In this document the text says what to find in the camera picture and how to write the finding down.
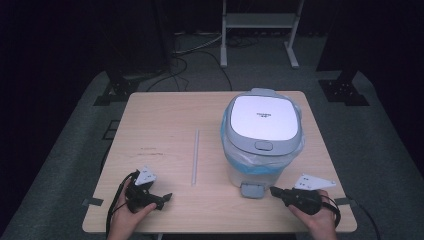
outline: table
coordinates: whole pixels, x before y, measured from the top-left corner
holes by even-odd
[[[299,26],[305,0],[299,0],[296,13],[227,13],[227,0],[222,6],[221,67],[227,67],[227,29],[228,28],[290,28],[290,39],[284,42],[292,68],[299,68],[293,51],[293,42]]]
[[[263,199],[241,197],[226,170],[229,167],[220,140],[224,109],[240,92],[134,93],[106,159],[83,229],[105,232],[108,208],[118,185],[129,173],[148,166],[157,180],[150,192],[173,193],[162,211],[154,211],[136,231],[144,233],[287,233],[307,229],[284,206],[265,193]],[[292,188],[302,173],[334,180],[332,198],[345,197],[314,116],[302,92],[279,92],[302,109],[306,137],[304,150],[275,184]],[[196,184],[192,185],[196,131],[198,157]],[[356,220],[350,206],[340,206],[339,232],[352,232]]]

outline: black controller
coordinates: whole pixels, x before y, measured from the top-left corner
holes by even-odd
[[[135,185],[139,174],[140,172],[137,170],[135,176],[132,177],[131,183],[128,185],[125,191],[128,209],[132,213],[136,213],[140,208],[145,207],[150,203],[156,203],[156,209],[162,210],[165,202],[168,202],[171,199],[172,193],[166,194],[163,197],[150,194],[149,189],[153,185],[153,182],[148,182],[138,186]]]
[[[308,191],[300,189],[281,189],[270,187],[274,197],[281,198],[286,207],[293,205],[308,215],[314,215],[321,210],[322,199],[318,191]]]

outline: person's left hand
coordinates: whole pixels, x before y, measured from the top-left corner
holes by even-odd
[[[156,208],[156,203],[151,203],[137,213],[132,213],[126,205],[123,205],[125,204],[125,189],[127,189],[130,182],[131,178],[125,182],[124,190],[119,195],[119,199],[115,205],[115,212],[111,219],[108,240],[128,239],[137,225]]]

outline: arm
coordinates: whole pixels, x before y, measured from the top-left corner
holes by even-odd
[[[124,188],[127,189],[131,179],[125,182]],[[156,208],[155,203],[147,205],[137,213],[133,214],[128,207],[125,205],[125,191],[121,192],[118,202],[115,206],[115,212],[112,216],[110,232],[108,240],[126,240],[128,239],[137,225],[154,209]]]
[[[328,197],[328,193],[324,190],[318,190],[320,195]],[[290,211],[298,217],[308,228],[309,233],[314,240],[336,240],[336,228],[334,225],[334,214],[327,208],[321,210],[315,215],[308,215],[293,205],[289,206]]]

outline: black stand base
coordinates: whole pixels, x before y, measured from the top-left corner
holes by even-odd
[[[346,106],[369,106],[367,99],[352,83],[340,80],[318,80],[329,102],[344,102]]]

